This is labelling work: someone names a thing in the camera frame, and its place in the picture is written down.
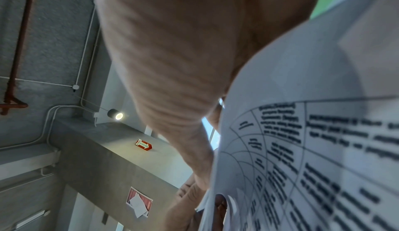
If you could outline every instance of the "red pipe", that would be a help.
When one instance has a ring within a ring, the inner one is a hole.
[[[18,67],[20,65],[22,49],[25,41],[25,35],[28,27],[30,11],[32,8],[33,0],[26,0],[24,14],[22,16],[21,28],[18,35],[17,48],[15,48],[14,60],[12,62],[12,68],[10,73],[10,79],[7,83],[7,90],[4,94],[4,103],[0,104],[0,108],[2,108],[1,115],[7,115],[8,110],[10,108],[27,108],[28,104],[20,101],[19,99],[14,97],[14,88],[15,88],[15,78],[17,77]]]

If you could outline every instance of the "human skin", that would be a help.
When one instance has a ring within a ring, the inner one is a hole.
[[[142,121],[209,187],[218,100],[261,48],[307,20],[317,0],[95,0],[113,64]]]

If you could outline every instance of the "black light fixture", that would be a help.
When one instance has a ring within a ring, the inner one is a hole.
[[[121,120],[123,118],[123,113],[113,108],[108,111],[107,116],[114,120]]]

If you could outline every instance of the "track light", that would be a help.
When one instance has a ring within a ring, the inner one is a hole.
[[[119,112],[116,109],[110,109],[107,113],[109,118],[115,119],[115,120],[120,120],[123,118],[123,113]]]

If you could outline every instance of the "white paper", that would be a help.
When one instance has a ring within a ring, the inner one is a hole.
[[[145,207],[145,204],[141,200],[140,195],[138,193],[136,193],[136,195],[130,200],[130,205],[134,209],[136,218],[142,216],[147,212],[147,208]]]
[[[214,197],[228,230],[399,230],[399,0],[347,0],[242,69]]]

